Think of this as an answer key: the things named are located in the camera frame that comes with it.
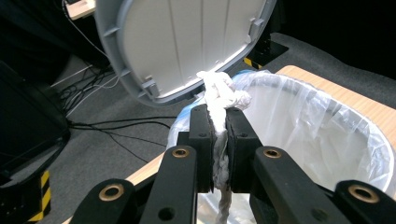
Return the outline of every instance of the black curtain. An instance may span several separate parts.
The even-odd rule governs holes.
[[[1,0],[0,61],[30,80],[53,83],[71,54],[97,67],[108,59],[66,18],[63,0]],[[73,23],[103,51],[93,16]]]

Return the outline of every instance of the clear plastic bag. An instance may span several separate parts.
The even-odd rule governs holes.
[[[268,71],[242,71],[233,82],[252,97],[244,114],[262,144],[286,150],[314,182],[334,190],[339,181],[357,179],[393,197],[394,151],[366,117],[307,83]],[[168,147],[176,144],[178,132],[189,129],[191,108],[203,103],[199,98],[181,111]],[[200,194],[198,219],[214,220],[218,201],[216,192]],[[254,223],[248,195],[233,195],[228,220]]]

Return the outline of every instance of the trash can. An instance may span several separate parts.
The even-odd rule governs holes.
[[[286,150],[317,184],[334,190],[337,182],[356,179],[395,194],[394,151],[384,134],[354,109],[337,102],[310,84],[268,71],[241,71],[233,82],[252,99],[244,110],[264,146]],[[168,147],[177,133],[189,129],[190,110],[203,97],[186,106],[171,128]],[[213,221],[218,193],[200,194],[198,219]],[[229,223],[255,223],[248,195],[234,194]]]

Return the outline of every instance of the gray carpet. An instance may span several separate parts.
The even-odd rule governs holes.
[[[289,36],[272,34],[272,39],[290,49],[265,65],[263,69],[274,73],[285,65],[297,65],[396,108],[396,80],[350,67],[331,55]],[[231,73],[246,68],[249,67],[240,63]],[[119,84],[112,89],[102,89],[94,93],[69,118],[73,121],[89,123],[113,119],[176,116],[183,106],[190,102],[191,100],[183,101],[161,108],[148,107],[135,101]],[[174,120],[162,121],[171,125]],[[168,130],[159,125],[146,124],[115,132],[166,145]],[[147,161],[164,151],[164,147],[140,140],[116,138]],[[96,184],[109,178],[126,178],[144,164],[104,133],[72,130],[71,139],[64,152],[49,168],[51,211],[39,223],[62,223],[73,215],[78,204]]]

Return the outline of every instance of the trash can lid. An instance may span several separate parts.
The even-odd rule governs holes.
[[[99,36],[125,89],[146,105],[185,99],[199,71],[226,71],[254,47],[276,1],[97,0]]]

